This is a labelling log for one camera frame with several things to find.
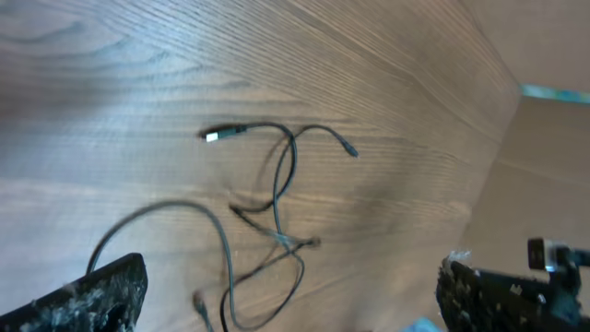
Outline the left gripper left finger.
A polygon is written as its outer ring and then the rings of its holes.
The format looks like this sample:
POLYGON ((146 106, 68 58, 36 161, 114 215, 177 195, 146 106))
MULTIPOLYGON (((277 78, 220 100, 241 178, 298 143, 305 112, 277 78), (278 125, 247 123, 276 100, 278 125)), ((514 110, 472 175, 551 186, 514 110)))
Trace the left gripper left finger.
POLYGON ((148 290, 139 253, 124 255, 1 316, 3 331, 134 331, 148 290))

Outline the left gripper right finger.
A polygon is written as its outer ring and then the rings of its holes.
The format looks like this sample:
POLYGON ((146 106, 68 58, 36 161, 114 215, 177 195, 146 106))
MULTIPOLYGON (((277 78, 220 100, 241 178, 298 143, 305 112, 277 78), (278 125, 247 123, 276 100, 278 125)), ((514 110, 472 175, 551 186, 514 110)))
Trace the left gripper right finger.
POLYGON ((589 332, 589 317, 572 287, 552 274, 548 281, 473 269, 445 258, 436 301, 449 331, 589 332))

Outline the black cable silver plugs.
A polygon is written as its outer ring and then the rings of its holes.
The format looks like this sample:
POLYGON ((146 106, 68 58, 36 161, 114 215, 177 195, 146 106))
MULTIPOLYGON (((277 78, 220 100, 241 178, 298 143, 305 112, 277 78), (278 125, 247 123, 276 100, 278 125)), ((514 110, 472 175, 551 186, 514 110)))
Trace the black cable silver plugs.
POLYGON ((552 283, 563 283, 575 288, 581 283, 579 269, 589 267, 589 251, 575 249, 565 243, 544 238, 527 241, 528 266, 532 270, 549 273, 552 283))

